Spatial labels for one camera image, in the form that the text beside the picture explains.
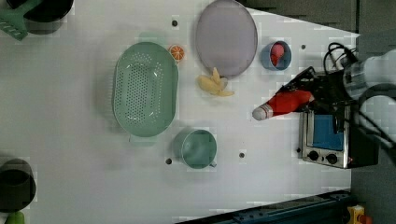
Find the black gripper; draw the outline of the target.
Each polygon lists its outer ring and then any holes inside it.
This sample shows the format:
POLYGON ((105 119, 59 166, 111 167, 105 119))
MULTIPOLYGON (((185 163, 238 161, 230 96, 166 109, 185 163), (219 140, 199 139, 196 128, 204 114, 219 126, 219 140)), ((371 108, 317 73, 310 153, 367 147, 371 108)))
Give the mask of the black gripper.
POLYGON ((314 100, 308 108, 319 114, 343 116, 352 101, 344 87, 343 70, 325 74, 310 66, 278 90, 286 91, 310 91, 314 100))

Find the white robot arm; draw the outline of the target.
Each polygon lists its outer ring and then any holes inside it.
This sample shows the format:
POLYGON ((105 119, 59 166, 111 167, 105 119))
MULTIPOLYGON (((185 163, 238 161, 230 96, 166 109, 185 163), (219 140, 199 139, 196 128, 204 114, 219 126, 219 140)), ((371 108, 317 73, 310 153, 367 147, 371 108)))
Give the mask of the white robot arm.
POLYGON ((340 110, 348 105, 358 107, 355 114, 376 128, 376 131, 361 126, 362 131, 375 134, 377 139, 389 143, 391 157, 395 157, 395 141, 391 133, 377 121, 369 117, 361 107, 371 98, 384 96, 395 100, 395 50, 359 61, 347 51, 344 69, 338 72, 316 75, 311 69, 305 69, 279 92, 307 91, 314 97, 312 110, 319 109, 332 115, 339 115, 340 110))

